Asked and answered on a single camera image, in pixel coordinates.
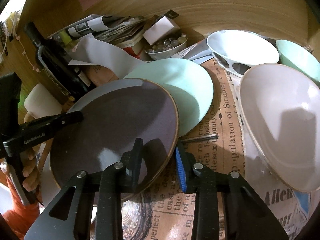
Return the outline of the person's left hand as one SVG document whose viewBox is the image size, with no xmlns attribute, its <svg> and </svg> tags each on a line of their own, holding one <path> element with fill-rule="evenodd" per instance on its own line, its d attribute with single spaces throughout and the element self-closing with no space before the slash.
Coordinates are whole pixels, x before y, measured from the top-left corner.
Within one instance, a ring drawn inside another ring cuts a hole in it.
<svg viewBox="0 0 320 240">
<path fill-rule="evenodd" d="M 28 159 L 24 163 L 24 168 L 22 171 L 22 174 L 24 176 L 24 181 L 22 185 L 28 192 L 31 192 L 38 187 L 40 183 L 40 174 L 37 169 L 37 160 L 36 160 L 35 151 L 31 148 L 27 150 L 26 153 L 28 154 Z M 10 168 L 6 161 L 1 162 L 1 171 L 7 177 L 7 184 L 12 185 L 12 181 L 10 178 Z"/>
</svg>

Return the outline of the orange sleeve forearm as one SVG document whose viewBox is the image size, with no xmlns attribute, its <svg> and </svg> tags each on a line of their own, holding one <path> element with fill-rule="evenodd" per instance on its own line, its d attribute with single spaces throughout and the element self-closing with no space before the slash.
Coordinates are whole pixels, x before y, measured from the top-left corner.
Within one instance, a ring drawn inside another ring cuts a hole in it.
<svg viewBox="0 0 320 240">
<path fill-rule="evenodd" d="M 25 234 L 40 215 L 38 203 L 24 206 L 17 194 L 14 185 L 7 178 L 11 193 L 13 208 L 3 214 L 3 218 L 19 239 L 24 239 Z"/>
</svg>

